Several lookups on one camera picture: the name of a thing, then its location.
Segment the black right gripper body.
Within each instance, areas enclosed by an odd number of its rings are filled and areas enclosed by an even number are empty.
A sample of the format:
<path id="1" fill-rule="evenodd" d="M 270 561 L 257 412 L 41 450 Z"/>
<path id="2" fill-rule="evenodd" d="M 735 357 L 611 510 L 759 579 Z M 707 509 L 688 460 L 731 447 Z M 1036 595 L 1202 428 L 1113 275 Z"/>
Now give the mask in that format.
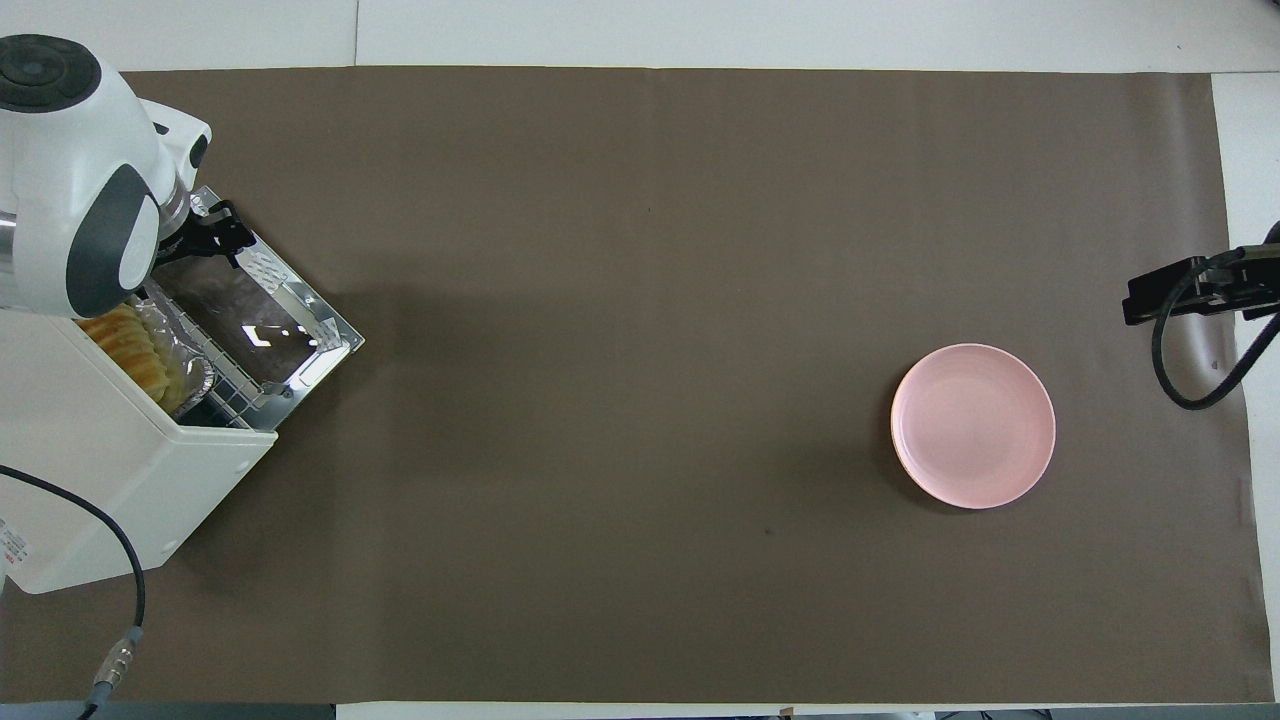
<path id="1" fill-rule="evenodd" d="M 1245 245 L 1203 258 L 1199 292 L 1208 297 L 1199 313 L 1213 316 L 1243 313 L 1247 320 L 1277 313 L 1279 223 L 1261 243 Z"/>

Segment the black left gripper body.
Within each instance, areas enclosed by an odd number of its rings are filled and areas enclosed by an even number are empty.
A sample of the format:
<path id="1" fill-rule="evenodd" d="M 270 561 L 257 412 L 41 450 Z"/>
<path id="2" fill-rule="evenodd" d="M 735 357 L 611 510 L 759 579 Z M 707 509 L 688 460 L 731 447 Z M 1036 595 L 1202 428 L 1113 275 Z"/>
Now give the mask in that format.
<path id="1" fill-rule="evenodd" d="M 175 263 L 186 258 L 227 260 L 227 225 L 230 222 L 243 223 L 236 205 L 228 200 L 207 206 L 204 215 L 192 211 L 179 229 L 157 246 L 155 263 Z"/>

